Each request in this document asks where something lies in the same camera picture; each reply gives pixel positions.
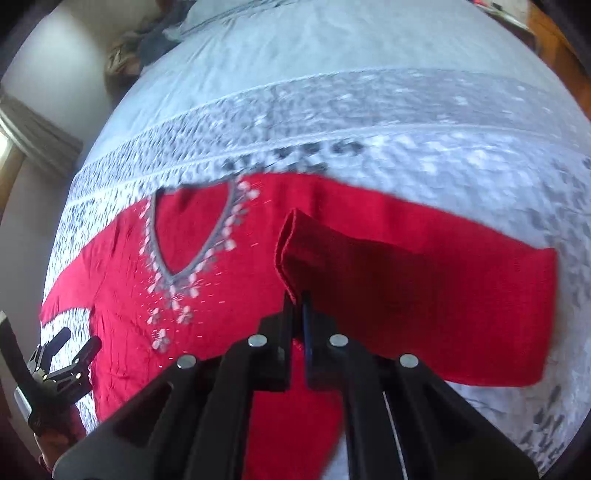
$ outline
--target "metal bolt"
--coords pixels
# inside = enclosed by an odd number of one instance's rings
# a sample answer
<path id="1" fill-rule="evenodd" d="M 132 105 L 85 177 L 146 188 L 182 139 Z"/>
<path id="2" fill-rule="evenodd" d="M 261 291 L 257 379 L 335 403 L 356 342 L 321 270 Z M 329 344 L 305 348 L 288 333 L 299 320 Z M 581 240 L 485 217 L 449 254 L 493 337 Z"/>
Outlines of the metal bolt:
<path id="1" fill-rule="evenodd" d="M 335 335 L 331 335 L 329 338 L 329 343 L 332 346 L 345 346 L 347 343 L 349 343 L 349 339 L 345 335 L 337 333 Z"/>
<path id="2" fill-rule="evenodd" d="M 257 333 L 248 337 L 248 344 L 253 348 L 259 348 L 267 344 L 267 337 Z"/>
<path id="3" fill-rule="evenodd" d="M 411 353 L 405 353 L 400 357 L 400 365 L 406 368 L 415 368 L 418 365 L 418 358 Z"/>
<path id="4" fill-rule="evenodd" d="M 177 360 L 177 367 L 182 370 L 193 368 L 197 364 L 197 359 L 193 355 L 183 355 Z"/>

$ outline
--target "red garment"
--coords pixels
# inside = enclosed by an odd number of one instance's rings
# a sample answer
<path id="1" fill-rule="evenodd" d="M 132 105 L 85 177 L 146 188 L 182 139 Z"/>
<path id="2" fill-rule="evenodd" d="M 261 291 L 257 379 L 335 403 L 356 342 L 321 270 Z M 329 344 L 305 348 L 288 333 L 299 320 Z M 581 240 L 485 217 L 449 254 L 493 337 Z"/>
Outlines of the red garment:
<path id="1" fill-rule="evenodd" d="M 301 212 L 281 232 L 292 209 Z M 319 309 L 376 353 L 416 353 L 457 382 L 541 377 L 554 251 L 309 175 L 257 174 L 132 205 L 62 272 L 41 319 L 90 309 L 90 333 L 103 342 L 92 378 L 104 420 L 178 356 L 221 355 L 278 312 L 274 254 L 293 295 L 310 289 Z M 288 394 L 255 396 L 246 475 L 318 477 L 340 417 L 335 394 L 306 390 L 294 371 Z"/>

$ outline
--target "fabric fold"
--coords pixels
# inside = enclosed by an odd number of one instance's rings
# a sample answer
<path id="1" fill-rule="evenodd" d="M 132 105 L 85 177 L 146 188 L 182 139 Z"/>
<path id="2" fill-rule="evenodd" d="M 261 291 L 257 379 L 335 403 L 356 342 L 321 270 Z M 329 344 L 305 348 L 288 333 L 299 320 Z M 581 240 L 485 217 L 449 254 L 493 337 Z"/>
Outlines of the fabric fold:
<path id="1" fill-rule="evenodd" d="M 463 229 L 456 234 L 477 243 L 499 236 L 471 222 Z M 275 266 L 293 300 L 310 291 L 315 308 L 373 353 L 414 353 L 444 379 L 469 385 L 537 382 L 554 316 L 554 250 L 508 244 L 488 261 L 467 249 L 455 264 L 439 256 L 420 244 L 410 252 L 351 238 L 293 210 Z"/>

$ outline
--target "embroidered neckline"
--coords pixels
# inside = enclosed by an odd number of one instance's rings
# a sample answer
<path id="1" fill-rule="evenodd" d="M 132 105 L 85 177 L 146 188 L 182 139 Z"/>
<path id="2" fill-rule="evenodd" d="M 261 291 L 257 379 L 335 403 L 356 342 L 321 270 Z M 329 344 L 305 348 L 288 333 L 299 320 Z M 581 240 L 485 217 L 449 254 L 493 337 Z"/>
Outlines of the embroidered neckline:
<path id="1" fill-rule="evenodd" d="M 200 189 L 211 187 L 216 184 L 219 184 L 219 182 L 207 184 L 205 186 L 200 186 Z M 219 243 L 220 229 L 222 228 L 227 218 L 232 214 L 232 209 L 237 204 L 238 199 L 242 196 L 241 190 L 238 189 L 236 182 L 231 180 L 227 182 L 227 185 L 228 198 L 226 200 L 226 204 L 224 205 L 222 213 L 217 219 L 215 226 L 209 234 L 209 237 L 207 238 L 207 240 L 205 240 L 205 243 L 201 246 L 201 248 L 198 250 L 197 254 L 193 257 L 193 259 L 180 272 L 175 274 L 171 273 L 171 271 L 166 266 L 166 263 L 164 262 L 164 259 L 162 257 L 162 250 L 160 250 L 160 245 L 158 244 L 158 236 L 156 235 L 156 208 L 158 203 L 158 196 L 162 193 L 165 193 L 166 190 L 158 189 L 152 194 L 152 197 L 150 198 L 150 207 L 148 209 L 146 218 L 146 229 L 149 230 L 146 238 L 150 238 L 150 250 L 151 254 L 153 254 L 154 257 L 151 258 L 150 263 L 152 264 L 152 268 L 154 270 L 155 267 L 153 264 L 156 263 L 156 266 L 158 268 L 157 271 L 162 275 L 164 282 L 169 286 L 178 283 L 179 280 L 182 280 L 183 278 L 193 273 L 197 265 L 203 262 L 203 260 L 205 260 L 207 252 L 212 247 L 215 247 L 217 243 Z"/>
<path id="2" fill-rule="evenodd" d="M 227 183 L 228 199 L 212 233 L 197 255 L 176 274 L 170 273 L 162 259 L 155 230 L 157 196 L 163 189 L 157 190 L 146 201 L 144 209 L 139 214 L 140 219 L 145 218 L 144 236 L 139 246 L 139 254 L 145 257 L 145 265 L 150 273 L 148 294 L 157 293 L 164 300 L 163 304 L 149 310 L 149 316 L 146 319 L 148 325 L 156 325 L 164 309 L 170 309 L 175 313 L 177 324 L 190 323 L 193 312 L 186 304 L 186 298 L 194 299 L 199 296 L 199 277 L 217 261 L 218 255 L 237 248 L 236 241 L 232 239 L 232 231 L 242 223 L 244 216 L 248 213 L 245 204 L 256 199 L 259 196 L 259 190 L 251 188 L 250 183 L 242 176 Z M 170 343 L 170 339 L 166 337 L 166 330 L 155 328 L 152 336 L 154 340 L 152 347 L 165 352 Z"/>

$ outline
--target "folded cloth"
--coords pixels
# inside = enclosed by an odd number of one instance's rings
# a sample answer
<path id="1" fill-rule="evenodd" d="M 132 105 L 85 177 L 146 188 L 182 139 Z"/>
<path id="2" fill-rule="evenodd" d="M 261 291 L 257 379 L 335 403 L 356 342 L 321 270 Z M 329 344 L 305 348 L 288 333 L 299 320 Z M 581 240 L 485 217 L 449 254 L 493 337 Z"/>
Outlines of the folded cloth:
<path id="1" fill-rule="evenodd" d="M 293 210 L 275 253 L 292 298 L 310 291 L 342 333 L 382 356 L 413 353 L 446 380 L 537 382 L 554 316 L 555 251 L 407 202 L 392 220 L 405 247 L 351 238 Z"/>

